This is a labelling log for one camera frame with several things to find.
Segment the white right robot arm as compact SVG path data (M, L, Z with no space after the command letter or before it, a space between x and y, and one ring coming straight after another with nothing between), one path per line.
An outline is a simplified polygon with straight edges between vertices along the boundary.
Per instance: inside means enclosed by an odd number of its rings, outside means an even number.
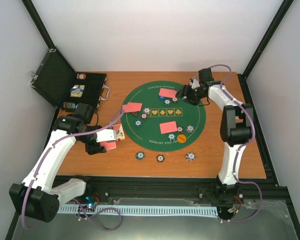
M243 153L256 135L251 104L236 99L226 88L225 82L214 80L211 68L203 68L192 77L188 85L177 91L176 97L198 106L201 99L212 100L222 110L220 137L224 142L223 161L214 187L214 197L225 201L237 193L239 169Z

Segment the red backed playing card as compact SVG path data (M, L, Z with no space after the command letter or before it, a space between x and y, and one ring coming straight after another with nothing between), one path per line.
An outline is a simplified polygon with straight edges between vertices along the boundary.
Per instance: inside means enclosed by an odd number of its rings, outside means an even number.
M142 109L143 104L140 102L128 102L122 105L122 109L125 113L139 112Z

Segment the white purple single chip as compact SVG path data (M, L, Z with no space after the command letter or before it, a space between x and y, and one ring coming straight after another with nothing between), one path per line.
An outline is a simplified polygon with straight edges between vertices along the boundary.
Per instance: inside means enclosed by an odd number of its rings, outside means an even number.
M150 110L150 108L147 107L147 108L144 108L143 112L144 112L146 115L149 115L150 112L151 112L151 110Z

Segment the blue poker chip stack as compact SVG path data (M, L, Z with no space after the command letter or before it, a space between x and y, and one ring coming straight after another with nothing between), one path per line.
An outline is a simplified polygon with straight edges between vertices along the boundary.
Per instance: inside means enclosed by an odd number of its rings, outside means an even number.
M135 158L136 158L137 160L142 160L142 159L144 159L144 157L145 157L145 153L142 152L142 151L138 151L138 152L136 153L136 155L135 155Z

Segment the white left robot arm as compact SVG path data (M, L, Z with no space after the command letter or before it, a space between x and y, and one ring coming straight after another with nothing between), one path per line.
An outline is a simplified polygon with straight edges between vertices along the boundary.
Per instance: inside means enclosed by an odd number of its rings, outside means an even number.
M77 141L85 143L88 153L105 152L97 142L96 134L83 134L98 129L97 125L90 125L94 112L92 106L80 103L74 113L58 117L31 172L22 183L11 185L9 196L22 218L49 223L59 207L72 199L79 197L86 202L93 198L94 188L87 184L86 177L76 175L57 187L53 187L53 182L67 153Z

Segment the single red poker chip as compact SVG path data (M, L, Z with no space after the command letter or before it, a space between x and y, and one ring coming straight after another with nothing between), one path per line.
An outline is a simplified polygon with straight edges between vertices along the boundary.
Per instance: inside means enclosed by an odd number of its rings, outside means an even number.
M143 113L140 117L141 117L142 120L145 120L145 119L147 119L148 115Z

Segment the orange big blind button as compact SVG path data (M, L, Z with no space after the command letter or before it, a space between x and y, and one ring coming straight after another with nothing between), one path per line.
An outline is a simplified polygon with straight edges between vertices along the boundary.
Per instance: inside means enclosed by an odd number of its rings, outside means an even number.
M184 134L179 134L177 136L177 141L181 144L185 143L187 141L187 137Z

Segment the single blue poker chip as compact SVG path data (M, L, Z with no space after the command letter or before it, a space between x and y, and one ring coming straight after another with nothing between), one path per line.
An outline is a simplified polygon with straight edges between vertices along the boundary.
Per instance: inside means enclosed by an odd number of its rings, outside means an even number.
M142 125L142 122L141 122L140 120L136 120L136 121L135 121L135 125L136 125L137 127L139 127L139 126Z

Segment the dark red chip stack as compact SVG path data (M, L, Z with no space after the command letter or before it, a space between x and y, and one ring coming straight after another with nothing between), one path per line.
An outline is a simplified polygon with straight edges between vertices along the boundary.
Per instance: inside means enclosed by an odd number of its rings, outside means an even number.
M156 160L160 163L162 163L164 160L165 160L165 157L162 155L162 154L159 154L157 157L156 157Z

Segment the white purple chip stack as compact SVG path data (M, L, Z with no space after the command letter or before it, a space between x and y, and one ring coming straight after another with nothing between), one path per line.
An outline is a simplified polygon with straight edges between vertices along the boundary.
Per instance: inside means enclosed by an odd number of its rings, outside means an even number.
M196 155L193 152L188 152L188 153L186 153L185 158L189 162L191 162L191 161L194 161L196 159Z

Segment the single white blue chip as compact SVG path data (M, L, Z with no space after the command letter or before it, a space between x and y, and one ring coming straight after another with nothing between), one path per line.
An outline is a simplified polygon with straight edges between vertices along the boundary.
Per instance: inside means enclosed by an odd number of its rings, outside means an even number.
M166 106L169 106L169 105L171 104L171 101L170 101L169 99L166 99L166 100L164 101L164 104L165 104Z

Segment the red playing card deck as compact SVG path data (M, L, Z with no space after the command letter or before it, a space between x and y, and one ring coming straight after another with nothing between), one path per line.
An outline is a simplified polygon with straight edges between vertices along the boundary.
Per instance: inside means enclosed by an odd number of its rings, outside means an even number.
M104 147L106 151L110 151L110 150L114 150L117 148L117 142L113 141L113 142L107 142L107 141L102 141L100 143L101 147Z

